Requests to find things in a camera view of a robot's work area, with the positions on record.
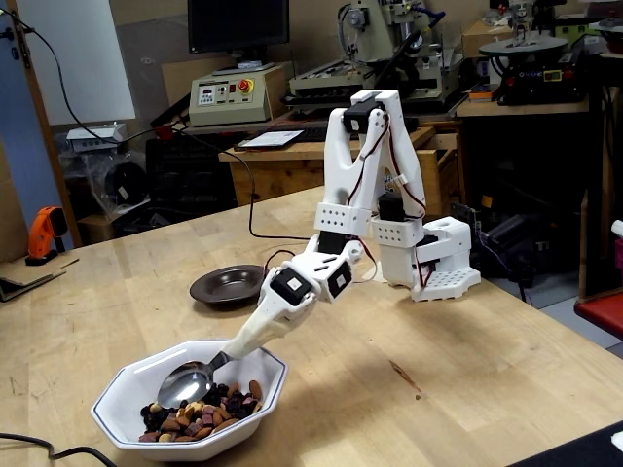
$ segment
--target white panel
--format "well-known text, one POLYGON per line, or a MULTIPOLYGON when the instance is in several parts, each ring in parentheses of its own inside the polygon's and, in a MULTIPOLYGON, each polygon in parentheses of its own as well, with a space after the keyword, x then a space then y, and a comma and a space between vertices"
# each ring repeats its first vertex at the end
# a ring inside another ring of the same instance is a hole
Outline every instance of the white panel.
MULTIPOLYGON (((108 0, 18 0, 21 19, 55 49, 69 102, 83 122, 135 118, 108 0)), ((71 124, 56 65, 34 34, 28 46, 50 125, 71 124)))

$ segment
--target metal bracket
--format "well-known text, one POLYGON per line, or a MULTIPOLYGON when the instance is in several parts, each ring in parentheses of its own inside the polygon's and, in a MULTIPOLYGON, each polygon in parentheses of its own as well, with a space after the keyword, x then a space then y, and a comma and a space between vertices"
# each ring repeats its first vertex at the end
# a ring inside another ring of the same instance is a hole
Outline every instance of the metal bracket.
POLYGON ((10 42, 13 42, 16 40, 16 34, 13 29, 7 27, 4 32, 0 32, 0 39, 9 39, 10 42))

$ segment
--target control box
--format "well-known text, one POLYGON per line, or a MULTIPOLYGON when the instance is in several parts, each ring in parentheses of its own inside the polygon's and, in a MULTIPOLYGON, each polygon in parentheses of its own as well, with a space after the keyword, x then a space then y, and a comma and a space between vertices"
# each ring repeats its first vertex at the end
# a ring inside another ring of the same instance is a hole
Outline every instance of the control box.
POLYGON ((283 115, 283 68, 226 75, 208 75, 193 82, 190 118, 192 126, 264 122, 283 115))
POLYGON ((513 63, 502 80, 500 105, 579 102, 586 94, 581 50, 513 63))

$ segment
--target red object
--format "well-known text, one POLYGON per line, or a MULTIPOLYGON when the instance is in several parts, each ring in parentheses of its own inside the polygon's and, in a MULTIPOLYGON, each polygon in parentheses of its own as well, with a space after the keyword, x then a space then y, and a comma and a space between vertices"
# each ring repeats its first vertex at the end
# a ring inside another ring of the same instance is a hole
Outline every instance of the red object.
POLYGON ((623 341, 623 295, 576 304, 575 314, 623 341))
POLYGON ((171 141, 175 133, 170 126, 161 126, 160 128, 156 128, 156 135, 163 141, 171 141))

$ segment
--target dark plate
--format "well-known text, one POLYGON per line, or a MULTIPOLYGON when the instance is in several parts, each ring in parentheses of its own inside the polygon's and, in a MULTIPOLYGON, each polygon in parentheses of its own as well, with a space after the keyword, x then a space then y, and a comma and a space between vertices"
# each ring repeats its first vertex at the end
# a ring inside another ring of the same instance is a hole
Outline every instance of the dark plate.
POLYGON ((191 296, 205 304, 232 304, 260 294, 264 281, 261 266, 231 266, 198 279, 191 287, 191 296))

